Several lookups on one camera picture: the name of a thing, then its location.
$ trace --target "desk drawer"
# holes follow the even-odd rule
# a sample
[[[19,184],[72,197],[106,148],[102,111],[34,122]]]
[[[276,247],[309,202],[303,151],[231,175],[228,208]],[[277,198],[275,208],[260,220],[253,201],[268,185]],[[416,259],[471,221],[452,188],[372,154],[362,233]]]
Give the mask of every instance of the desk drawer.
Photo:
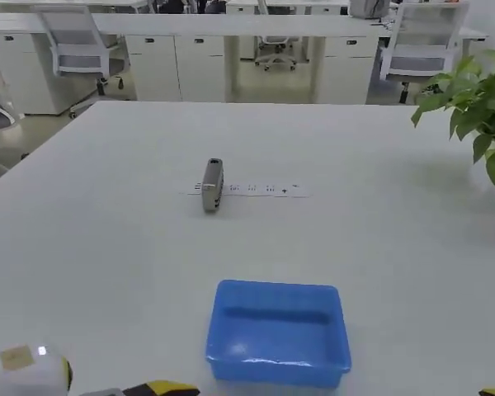
[[[225,10],[228,14],[237,15],[253,15],[255,13],[255,6],[225,6]]]
[[[160,54],[174,56],[174,37],[169,35],[128,35],[125,37],[129,54]]]
[[[224,56],[224,37],[213,35],[194,35],[175,37],[178,56]]]
[[[0,34],[0,48],[7,51],[21,53],[35,53],[35,41],[32,35],[2,35]]]
[[[312,15],[340,15],[340,6],[312,6]]]
[[[327,37],[324,56],[374,57],[377,48],[377,37]]]

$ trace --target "desk leg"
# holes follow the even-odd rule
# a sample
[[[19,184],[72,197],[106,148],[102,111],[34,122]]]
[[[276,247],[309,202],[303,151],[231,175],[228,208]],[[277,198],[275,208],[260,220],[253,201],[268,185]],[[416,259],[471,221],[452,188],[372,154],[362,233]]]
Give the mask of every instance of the desk leg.
[[[471,44],[471,40],[463,39],[462,40],[462,58],[469,56],[469,45]]]
[[[326,42],[325,37],[309,37],[309,45],[312,48],[312,57],[310,60],[312,73],[310,74],[310,94],[309,102],[316,103],[319,91],[319,81],[323,75],[323,60],[324,60],[324,46]]]
[[[224,37],[225,101],[235,102],[238,95],[238,67],[240,39],[237,35]]]

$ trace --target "white desk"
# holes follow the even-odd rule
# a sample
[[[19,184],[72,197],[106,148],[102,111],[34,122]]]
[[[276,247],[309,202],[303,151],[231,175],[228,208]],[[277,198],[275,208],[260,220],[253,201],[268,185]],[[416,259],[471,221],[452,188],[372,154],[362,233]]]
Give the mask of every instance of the white desk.
[[[341,8],[348,6],[347,0],[266,0],[268,6],[271,7],[293,7],[298,15],[305,13],[311,15],[324,15],[324,16],[339,16],[350,18],[357,24],[361,23],[363,26],[370,24],[377,24],[377,20],[361,20],[358,18],[352,18],[351,16],[341,16]],[[397,7],[398,4],[391,3],[391,7]],[[258,7],[257,0],[229,0],[226,5],[228,15],[252,15],[255,14],[255,10]],[[334,23],[340,22],[341,19],[334,20]],[[392,34],[392,31],[384,29],[384,32],[380,35],[382,38],[388,38]],[[463,27],[460,30],[460,37],[463,40],[463,55],[469,54],[470,41],[485,40],[488,35]],[[241,59],[253,59],[255,56],[256,41],[254,38],[245,37],[240,42],[240,58]]]
[[[94,20],[101,33],[125,36],[138,99],[156,101],[231,101],[243,36],[289,35],[318,37],[312,45],[317,50],[312,51],[311,102],[365,103],[378,40],[390,35],[383,26],[348,16],[95,14]],[[39,103],[26,97],[26,87],[39,86],[19,60],[28,57],[26,48],[33,59],[45,54],[40,79],[55,79],[43,32],[35,15],[0,14],[0,69],[26,107]],[[15,73],[19,68],[23,74]],[[14,76],[21,81],[13,82]]]
[[[213,380],[215,287],[328,284],[353,362],[338,395],[495,387],[495,198],[469,186],[470,143],[448,141],[449,115],[415,131],[413,110],[94,105],[0,179],[0,348],[57,346],[70,396],[154,379],[295,394]],[[226,182],[298,181],[312,196],[226,196],[205,215],[179,192],[210,157]]]
[[[93,7],[93,12],[98,8],[131,8],[138,12],[141,7],[149,7],[149,0],[0,0],[0,12],[30,12],[31,6],[70,6],[81,5]]]

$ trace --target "blue tray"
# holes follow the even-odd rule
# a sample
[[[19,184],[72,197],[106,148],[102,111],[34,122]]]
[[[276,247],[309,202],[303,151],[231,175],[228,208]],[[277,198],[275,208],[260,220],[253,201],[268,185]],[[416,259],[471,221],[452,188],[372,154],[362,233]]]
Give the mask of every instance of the blue tray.
[[[336,388],[351,368],[337,289],[223,280],[205,354],[217,380]]]

